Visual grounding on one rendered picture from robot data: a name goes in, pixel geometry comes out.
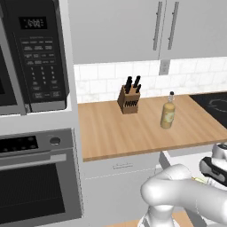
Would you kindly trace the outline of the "black and silver microwave oven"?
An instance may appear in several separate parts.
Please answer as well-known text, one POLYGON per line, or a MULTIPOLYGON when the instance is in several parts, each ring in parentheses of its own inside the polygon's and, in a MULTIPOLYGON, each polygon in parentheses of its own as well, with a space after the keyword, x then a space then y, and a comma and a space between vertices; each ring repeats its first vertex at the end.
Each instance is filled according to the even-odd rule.
POLYGON ((0 115, 64 110, 68 94, 59 0, 0 0, 0 115))

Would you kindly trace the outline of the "grey closed drawer front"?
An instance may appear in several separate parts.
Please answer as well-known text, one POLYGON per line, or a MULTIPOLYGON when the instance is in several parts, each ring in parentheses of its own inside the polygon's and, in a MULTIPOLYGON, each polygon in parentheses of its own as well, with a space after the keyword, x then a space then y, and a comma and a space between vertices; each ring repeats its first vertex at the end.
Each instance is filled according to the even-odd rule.
POLYGON ((114 176, 125 173, 151 170, 160 168, 159 153, 145 153, 106 160, 88 161, 83 164, 86 178, 114 176), (113 165, 132 163, 132 168, 113 169, 113 165))

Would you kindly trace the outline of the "yellow bottle with dark cap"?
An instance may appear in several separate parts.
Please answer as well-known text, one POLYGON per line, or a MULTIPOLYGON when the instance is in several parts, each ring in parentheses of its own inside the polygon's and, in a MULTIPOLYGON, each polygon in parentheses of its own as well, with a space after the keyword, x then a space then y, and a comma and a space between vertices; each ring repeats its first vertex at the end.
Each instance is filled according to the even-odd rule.
POLYGON ((173 100, 174 100, 174 92, 170 91, 168 95, 168 102, 165 103, 162 107, 160 126, 163 129, 169 129, 174 120, 176 107, 173 103, 173 100))

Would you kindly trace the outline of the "grey wall power outlet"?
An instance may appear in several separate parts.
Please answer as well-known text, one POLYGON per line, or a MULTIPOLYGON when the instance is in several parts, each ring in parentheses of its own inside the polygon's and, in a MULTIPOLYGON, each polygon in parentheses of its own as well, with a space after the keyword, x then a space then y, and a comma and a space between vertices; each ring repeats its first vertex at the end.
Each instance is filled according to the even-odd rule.
POLYGON ((160 61, 160 71, 159 75, 167 75, 169 71, 170 60, 169 59, 162 59, 160 61))

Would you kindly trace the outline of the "black hob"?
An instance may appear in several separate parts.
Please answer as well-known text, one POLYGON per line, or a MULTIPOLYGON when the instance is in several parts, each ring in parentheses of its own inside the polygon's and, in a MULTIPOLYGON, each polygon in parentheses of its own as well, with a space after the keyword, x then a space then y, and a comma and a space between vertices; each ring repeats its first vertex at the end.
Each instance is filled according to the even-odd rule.
POLYGON ((227 91, 196 94, 191 98, 227 129, 227 91))

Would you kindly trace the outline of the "grey wall cupboard door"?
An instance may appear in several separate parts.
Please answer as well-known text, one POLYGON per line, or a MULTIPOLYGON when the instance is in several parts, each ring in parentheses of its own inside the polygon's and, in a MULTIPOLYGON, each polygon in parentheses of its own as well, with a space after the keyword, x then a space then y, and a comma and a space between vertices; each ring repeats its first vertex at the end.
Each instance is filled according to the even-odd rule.
POLYGON ((160 59, 227 57, 227 0, 166 0, 161 12, 160 59), (179 2, 179 6, 169 51, 175 2, 179 2))
POLYGON ((154 60, 158 2, 166 0, 68 0, 75 64, 154 60))

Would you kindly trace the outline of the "stainless steel oven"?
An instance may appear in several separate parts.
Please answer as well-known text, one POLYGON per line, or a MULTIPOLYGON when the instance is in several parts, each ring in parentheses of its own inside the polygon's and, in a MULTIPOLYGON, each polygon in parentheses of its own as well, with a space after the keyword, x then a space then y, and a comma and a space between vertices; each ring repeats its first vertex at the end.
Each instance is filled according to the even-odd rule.
POLYGON ((56 129, 0 137, 0 160, 7 157, 56 152, 71 149, 74 154, 73 131, 56 129), (52 145, 50 139, 59 137, 60 144, 52 145))

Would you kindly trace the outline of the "yellow rolling pin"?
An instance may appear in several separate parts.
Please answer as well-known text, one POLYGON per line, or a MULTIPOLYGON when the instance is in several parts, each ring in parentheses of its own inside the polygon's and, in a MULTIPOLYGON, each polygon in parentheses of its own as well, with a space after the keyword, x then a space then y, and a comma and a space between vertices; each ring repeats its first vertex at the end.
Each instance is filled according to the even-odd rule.
POLYGON ((199 177, 193 177, 192 176, 192 180, 198 181, 198 182, 203 183, 203 184, 207 184, 207 181, 206 180, 201 179, 199 177))

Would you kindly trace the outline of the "open white drawer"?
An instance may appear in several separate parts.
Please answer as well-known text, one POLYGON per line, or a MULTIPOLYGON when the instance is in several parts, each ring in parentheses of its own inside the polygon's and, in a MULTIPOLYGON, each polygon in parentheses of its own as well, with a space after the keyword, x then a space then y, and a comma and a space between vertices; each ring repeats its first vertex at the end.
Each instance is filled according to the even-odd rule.
POLYGON ((204 179, 207 184, 227 191, 227 143, 163 151, 159 162, 163 169, 183 164, 193 177, 204 179))

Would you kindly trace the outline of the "grey base cupboard door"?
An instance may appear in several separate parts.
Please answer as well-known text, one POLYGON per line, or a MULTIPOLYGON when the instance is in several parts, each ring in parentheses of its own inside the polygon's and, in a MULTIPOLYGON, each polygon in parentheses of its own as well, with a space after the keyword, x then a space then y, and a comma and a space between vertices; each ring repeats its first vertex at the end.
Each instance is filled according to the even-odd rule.
POLYGON ((139 219, 147 210, 140 187, 153 175, 154 169, 148 168, 86 179, 86 215, 96 225, 139 219))

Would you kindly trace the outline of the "oven door with dark window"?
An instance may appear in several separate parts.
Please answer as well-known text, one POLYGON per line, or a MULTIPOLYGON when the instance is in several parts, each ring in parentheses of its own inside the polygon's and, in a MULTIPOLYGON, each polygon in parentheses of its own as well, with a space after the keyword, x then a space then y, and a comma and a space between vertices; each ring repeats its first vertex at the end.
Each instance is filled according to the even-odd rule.
POLYGON ((0 160, 0 166, 48 160, 66 161, 0 171, 0 227, 36 227, 82 217, 74 155, 71 149, 0 160))

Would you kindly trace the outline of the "wooden knife block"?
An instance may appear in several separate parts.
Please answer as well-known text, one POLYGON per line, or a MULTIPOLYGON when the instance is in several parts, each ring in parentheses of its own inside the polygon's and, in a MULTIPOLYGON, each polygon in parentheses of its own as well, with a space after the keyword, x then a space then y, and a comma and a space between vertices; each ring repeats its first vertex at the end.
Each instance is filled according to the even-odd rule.
POLYGON ((140 93, 134 87, 130 88, 129 93, 126 93, 124 87, 121 87, 117 103, 123 114, 136 114, 138 111, 138 101, 140 93))

